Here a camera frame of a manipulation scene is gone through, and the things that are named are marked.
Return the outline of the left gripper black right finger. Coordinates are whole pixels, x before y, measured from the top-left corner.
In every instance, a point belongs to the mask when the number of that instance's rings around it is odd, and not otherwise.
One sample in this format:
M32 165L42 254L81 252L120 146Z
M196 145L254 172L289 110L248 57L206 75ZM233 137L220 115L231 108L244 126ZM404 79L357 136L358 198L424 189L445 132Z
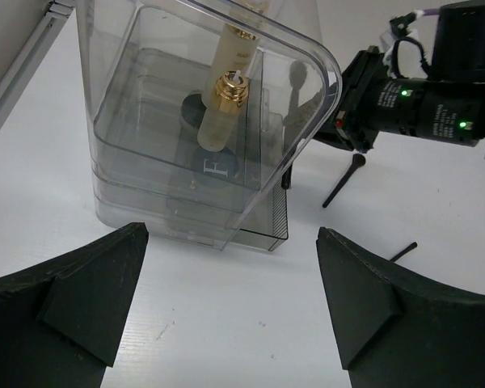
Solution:
M442 284L322 228L318 263L354 387L485 387L485 295Z

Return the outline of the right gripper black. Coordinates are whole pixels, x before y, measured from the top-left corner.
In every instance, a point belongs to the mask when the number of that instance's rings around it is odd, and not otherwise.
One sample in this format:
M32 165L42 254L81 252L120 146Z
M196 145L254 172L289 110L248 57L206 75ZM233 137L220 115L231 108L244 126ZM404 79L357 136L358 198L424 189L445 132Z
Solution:
M366 153L379 133L469 147L485 139L485 82L391 78L383 57L371 46L351 61L316 141Z

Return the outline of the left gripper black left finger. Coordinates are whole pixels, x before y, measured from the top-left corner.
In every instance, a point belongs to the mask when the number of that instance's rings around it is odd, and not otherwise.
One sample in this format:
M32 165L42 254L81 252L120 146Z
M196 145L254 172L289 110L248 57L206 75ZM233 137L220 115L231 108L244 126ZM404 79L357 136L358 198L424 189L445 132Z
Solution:
M143 223L0 277L0 387L99 387L149 242Z

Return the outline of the black makeup brush orange tip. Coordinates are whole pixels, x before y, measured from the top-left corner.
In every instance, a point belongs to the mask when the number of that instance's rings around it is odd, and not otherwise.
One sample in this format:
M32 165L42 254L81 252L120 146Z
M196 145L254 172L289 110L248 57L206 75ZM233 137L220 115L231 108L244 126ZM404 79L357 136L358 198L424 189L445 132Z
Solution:
M338 195L340 190L345 186L345 184L350 180L352 175L359 170L361 167L363 167L366 164L366 158L363 154L354 154L352 156L352 162L347 171L344 173L344 175L341 177L339 182L335 185L331 193L328 195L328 197L325 199L325 201L322 204L322 207L326 209L328 205L335 199L335 197Z

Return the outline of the thin black eyeliner pencil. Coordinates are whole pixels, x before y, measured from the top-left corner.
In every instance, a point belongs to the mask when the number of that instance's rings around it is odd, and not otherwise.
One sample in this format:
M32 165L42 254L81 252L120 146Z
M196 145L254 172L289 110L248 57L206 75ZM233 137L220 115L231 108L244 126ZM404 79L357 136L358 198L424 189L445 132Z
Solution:
M402 249L399 253L397 253L396 255L394 255L390 259L390 262L392 262L392 263L397 262L399 259L401 259L403 256L405 256L409 252L414 251L417 247L418 247L418 243L417 242L412 242L410 245L408 245L407 247L405 247L404 249Z

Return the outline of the small beige bottle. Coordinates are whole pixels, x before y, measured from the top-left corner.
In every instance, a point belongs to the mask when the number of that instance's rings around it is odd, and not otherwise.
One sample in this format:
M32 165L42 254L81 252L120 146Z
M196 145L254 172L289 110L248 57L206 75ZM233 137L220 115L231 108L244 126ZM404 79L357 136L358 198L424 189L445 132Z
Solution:
M240 70L225 72L214 84L197 134L198 144L210 152L222 151L249 95L249 81Z

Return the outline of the clear acrylic organizer box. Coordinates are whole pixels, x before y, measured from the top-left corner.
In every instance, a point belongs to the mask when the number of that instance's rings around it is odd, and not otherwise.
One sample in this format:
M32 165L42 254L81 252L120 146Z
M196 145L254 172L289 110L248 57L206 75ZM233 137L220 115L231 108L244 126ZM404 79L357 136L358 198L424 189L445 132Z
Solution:
M95 211L218 250L289 236L286 175L342 74L314 1L80 1Z

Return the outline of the black lidded cream jar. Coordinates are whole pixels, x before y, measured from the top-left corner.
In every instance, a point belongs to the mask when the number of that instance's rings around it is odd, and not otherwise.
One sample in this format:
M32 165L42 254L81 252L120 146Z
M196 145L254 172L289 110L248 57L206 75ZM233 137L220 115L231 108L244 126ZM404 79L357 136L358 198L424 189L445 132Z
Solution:
M199 129L206 111L201 98L202 94L194 91L183 99L179 119L184 128Z

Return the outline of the black makeup brush angled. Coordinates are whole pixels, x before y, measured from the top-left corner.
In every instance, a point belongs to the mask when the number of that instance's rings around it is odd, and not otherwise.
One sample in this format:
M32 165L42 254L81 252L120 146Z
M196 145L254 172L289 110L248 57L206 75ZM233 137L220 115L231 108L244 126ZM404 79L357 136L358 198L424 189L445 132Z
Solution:
M292 88L289 98L288 115L284 118L284 148L287 150L291 142L296 138L296 131L292 124L292 114L299 107L300 90L304 86L307 78L307 68L303 62L295 61L289 68L289 83Z

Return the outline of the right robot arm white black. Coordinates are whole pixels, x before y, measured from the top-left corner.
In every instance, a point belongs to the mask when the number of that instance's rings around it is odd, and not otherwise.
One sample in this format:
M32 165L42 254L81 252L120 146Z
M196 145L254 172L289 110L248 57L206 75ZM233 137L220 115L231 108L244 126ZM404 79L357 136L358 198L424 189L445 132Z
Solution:
M432 59L407 28L425 13L390 21L391 50L361 50L343 72L335 112L316 141L363 154L379 133L474 147L485 139L485 1L436 10Z

